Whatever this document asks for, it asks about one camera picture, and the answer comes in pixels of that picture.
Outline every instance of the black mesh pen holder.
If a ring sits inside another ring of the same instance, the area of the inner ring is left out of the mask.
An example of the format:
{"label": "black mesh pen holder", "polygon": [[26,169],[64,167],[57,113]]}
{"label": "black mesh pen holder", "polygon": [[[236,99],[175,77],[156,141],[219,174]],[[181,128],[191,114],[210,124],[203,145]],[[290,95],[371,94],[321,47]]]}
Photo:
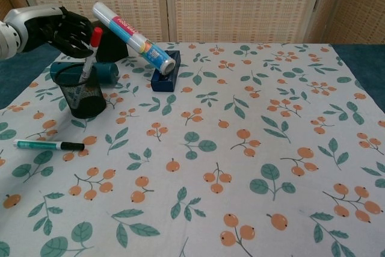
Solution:
{"label": "black mesh pen holder", "polygon": [[57,72],[54,82],[59,85],[74,117],[87,119],[100,114],[106,101],[97,81],[96,68],[92,67],[90,77],[79,82],[83,64],[74,64]]}

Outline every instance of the marker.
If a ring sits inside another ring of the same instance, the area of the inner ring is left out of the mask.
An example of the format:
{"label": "marker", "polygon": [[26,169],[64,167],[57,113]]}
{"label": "marker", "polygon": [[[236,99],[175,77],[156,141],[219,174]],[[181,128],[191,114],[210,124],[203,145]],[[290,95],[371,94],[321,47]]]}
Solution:
{"label": "marker", "polygon": [[20,149],[38,150],[84,150],[82,143],[68,143],[66,141],[30,141],[14,140],[13,145]]}
{"label": "marker", "polygon": [[[93,53],[85,59],[83,71],[79,78],[79,83],[86,81],[90,77],[93,63],[96,61],[96,52],[97,48],[99,47],[100,40],[102,39],[102,34],[103,30],[100,27],[95,27],[90,41],[90,49],[93,51]],[[82,87],[78,86],[72,100],[72,107],[75,109],[79,107],[81,93]]]}
{"label": "marker", "polygon": [[92,12],[113,33],[155,66],[161,74],[168,75],[174,69],[175,60],[159,46],[140,34],[131,24],[109,9],[104,3],[96,2]]}
{"label": "marker", "polygon": [[90,41],[90,49],[93,51],[93,53],[85,59],[82,75],[79,79],[79,82],[86,81],[88,77],[90,77],[92,65],[96,59],[97,48],[99,47],[100,40],[102,39],[102,34],[103,30],[100,27],[95,27]]}

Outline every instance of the black marker cap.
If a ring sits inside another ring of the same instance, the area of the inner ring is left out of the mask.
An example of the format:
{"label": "black marker cap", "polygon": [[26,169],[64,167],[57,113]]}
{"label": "black marker cap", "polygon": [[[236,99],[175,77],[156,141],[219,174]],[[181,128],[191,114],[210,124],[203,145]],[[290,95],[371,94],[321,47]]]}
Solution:
{"label": "black marker cap", "polygon": [[62,150],[84,150],[84,144],[68,143],[68,142],[64,141],[61,143],[60,149],[62,149]]}

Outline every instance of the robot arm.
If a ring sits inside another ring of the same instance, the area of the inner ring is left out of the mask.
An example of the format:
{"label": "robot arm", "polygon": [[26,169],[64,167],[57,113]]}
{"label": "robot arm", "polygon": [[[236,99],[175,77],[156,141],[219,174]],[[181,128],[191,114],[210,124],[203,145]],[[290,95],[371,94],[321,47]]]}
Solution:
{"label": "robot arm", "polygon": [[64,7],[36,5],[9,11],[0,21],[0,59],[13,57],[49,43],[66,55],[84,58],[92,51],[84,45],[93,27],[84,16]]}

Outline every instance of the floral tablecloth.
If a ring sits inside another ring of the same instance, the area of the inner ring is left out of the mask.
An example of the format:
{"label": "floral tablecloth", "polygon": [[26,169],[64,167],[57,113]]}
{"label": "floral tablecloth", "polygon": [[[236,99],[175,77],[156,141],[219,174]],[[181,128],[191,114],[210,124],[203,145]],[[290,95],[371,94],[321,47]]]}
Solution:
{"label": "floral tablecloth", "polygon": [[330,45],[159,45],[174,93],[130,53],[96,118],[49,68],[0,111],[0,256],[385,256],[385,115]]}

